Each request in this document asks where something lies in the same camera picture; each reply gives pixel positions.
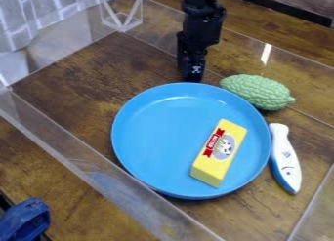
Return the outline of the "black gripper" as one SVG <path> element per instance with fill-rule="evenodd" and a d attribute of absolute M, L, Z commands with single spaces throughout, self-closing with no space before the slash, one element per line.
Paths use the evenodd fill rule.
<path fill-rule="evenodd" d="M 181 49 L 177 49 L 177 69 L 187 82 L 199 83 L 204 71 L 204 57 L 187 57 L 203 54 L 205 49 L 219 42 L 225 9 L 217 0 L 183 0 L 185 13 L 183 30 L 177 33 Z"/>

